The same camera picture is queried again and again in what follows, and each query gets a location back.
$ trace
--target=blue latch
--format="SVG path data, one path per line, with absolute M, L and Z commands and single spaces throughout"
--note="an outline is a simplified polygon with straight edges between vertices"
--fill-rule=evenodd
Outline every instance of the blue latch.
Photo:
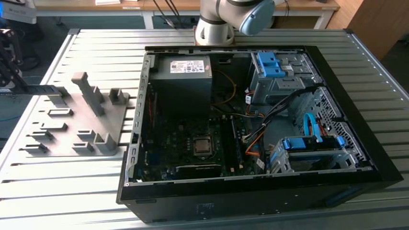
M 282 141 L 282 145 L 285 150 L 305 149 L 305 143 L 302 138 L 288 138 Z
M 345 140 L 341 136 L 337 136 L 337 141 L 338 141 L 341 148 L 344 148 L 345 147 Z
M 263 69 L 263 74 L 266 78 L 282 78 L 285 77 L 285 72 L 281 71 L 280 61 L 276 59 L 273 52 L 257 53 L 259 62 Z

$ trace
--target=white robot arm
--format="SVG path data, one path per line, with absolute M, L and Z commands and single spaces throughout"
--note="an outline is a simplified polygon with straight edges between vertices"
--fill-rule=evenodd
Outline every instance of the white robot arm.
M 270 22 L 272 0 L 201 0 L 195 39 L 204 46 L 225 46 L 233 42 L 233 27 L 248 36 L 257 34 Z

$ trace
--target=wire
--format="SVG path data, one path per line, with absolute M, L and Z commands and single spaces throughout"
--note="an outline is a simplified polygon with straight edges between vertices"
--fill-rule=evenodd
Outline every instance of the wire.
M 248 105 L 248 107 L 247 107 L 247 109 L 245 109 L 245 115 L 256 116 L 256 113 L 255 113 L 255 114 L 251 114 L 249 108 L 251 108 L 251 105 Z
M 224 114 L 231 114 L 231 115 L 236 115 L 236 116 L 241 116 L 241 117 L 255 118 L 255 116 L 249 116 L 249 115 L 244 115 L 244 114 L 239 114 L 239 113 L 229 113 L 229 112 L 224 111 L 223 109 L 220 109 L 219 107 L 216 107 L 215 105 L 213 105 L 213 108 L 215 108 L 219 112 L 221 112 L 221 113 L 224 113 Z
M 266 126 L 269 125 L 272 118 L 276 114 L 278 114 L 280 112 L 282 112 L 288 107 L 289 107 L 289 102 L 301 94 L 308 93 L 308 92 L 314 92 L 317 89 L 316 86 L 309 86 L 302 90 L 296 90 L 293 91 L 286 97 L 284 97 L 281 99 L 281 101 L 278 101 L 278 103 L 276 103 L 268 114 L 265 115 L 265 117 L 261 120 L 261 125 L 257 128 L 257 130 L 255 132 L 252 132 L 251 134 L 248 134 L 243 140 L 247 141 L 248 139 L 251 139 L 255 135 L 257 135 L 259 132 L 261 132 L 261 130 L 264 130 L 266 128 Z
M 224 72 L 221 72 L 220 70 L 213 70 L 213 71 L 217 72 L 217 73 L 221 73 L 233 85 L 233 93 L 232 93 L 232 96 L 229 97 L 229 99 L 223 101 L 223 102 L 217 102 L 217 103 L 212 104 L 212 105 L 220 105 L 220 104 L 229 102 L 235 98 L 235 96 L 236 96 L 236 84 L 235 84 L 232 78 Z
M 249 150 L 251 150 L 252 146 L 255 145 L 255 143 L 257 142 L 257 140 L 261 138 L 264 132 L 265 132 L 265 131 L 263 131 L 263 132 L 260 133 L 260 135 L 257 136 L 257 138 L 256 138 L 256 139 L 253 140 L 253 142 L 251 143 L 248 149 L 245 150 L 245 155 L 256 155 L 256 156 L 260 156 L 259 153 L 256 153 L 256 152 L 249 152 Z
M 285 16 L 285 21 L 286 21 L 286 19 L 289 17 L 289 3 L 288 3 L 288 0 L 284 0 L 284 1 L 285 1 L 285 14 L 284 14 L 284 16 Z
M 176 9 L 176 7 L 175 7 L 175 4 L 173 4 L 172 0 L 165 0 L 165 2 L 167 2 L 167 4 L 168 4 L 168 7 L 169 7 L 171 10 L 172 10 L 172 12 L 173 12 L 176 18 L 177 18 L 177 22 L 179 22 L 179 24 L 180 24 L 180 28 L 184 28 L 184 25 L 183 25 L 181 20 L 180 20 L 179 11 L 177 11 L 177 9 Z
M 7 119 L 4 119 L 4 120 L 0 120 L 0 122 L 3 122 L 3 121 L 9 121 L 9 120 L 15 120 L 15 119 L 17 119 L 17 118 L 20 118 L 20 116 L 15 116 L 15 117 L 12 117 L 12 118 L 7 118 Z
M 171 2 L 172 6 L 173 6 L 173 8 L 175 8 L 175 11 L 176 11 L 176 18 L 177 18 L 177 21 L 179 21 L 179 23 L 180 23 L 180 27 L 184 29 L 185 26 L 184 26 L 184 24 L 183 24 L 183 22 L 181 22 L 180 13 L 179 13 L 179 10 L 177 10 L 177 8 L 176 8 L 176 6 L 175 6 L 175 4 L 173 4 L 173 0 L 169 0 L 169 2 Z
M 156 7 L 157 7 L 157 9 L 159 9 L 159 11 L 160 11 L 160 13 L 161 13 L 161 15 L 163 15 L 161 19 L 164 20 L 164 22 L 165 22 L 173 29 L 176 29 L 176 27 L 175 27 L 172 21 L 169 20 L 169 18 L 168 18 L 168 17 L 165 16 L 165 14 L 164 14 L 164 11 L 161 11 L 161 9 L 160 9 L 160 7 L 159 7 L 159 4 L 157 4 L 156 0 L 153 0 L 153 3 L 155 3 L 155 5 L 156 5 Z

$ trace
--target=metal table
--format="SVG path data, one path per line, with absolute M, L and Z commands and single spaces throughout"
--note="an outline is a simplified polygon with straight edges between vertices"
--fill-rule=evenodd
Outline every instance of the metal table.
M 189 30 L 75 30 L 51 64 L 43 84 L 71 86 L 71 73 L 87 71 L 101 91 L 131 94 L 120 142 L 129 141 L 145 46 L 193 45 Z M 47 97 L 32 97 L 0 154 L 1 229 L 390 229 L 409 226 L 409 95 L 356 38 L 345 31 L 269 30 L 237 34 L 237 45 L 314 45 L 345 87 L 405 180 L 333 209 L 265 216 L 145 225 L 115 203 L 123 155 L 25 158 L 31 113 Z

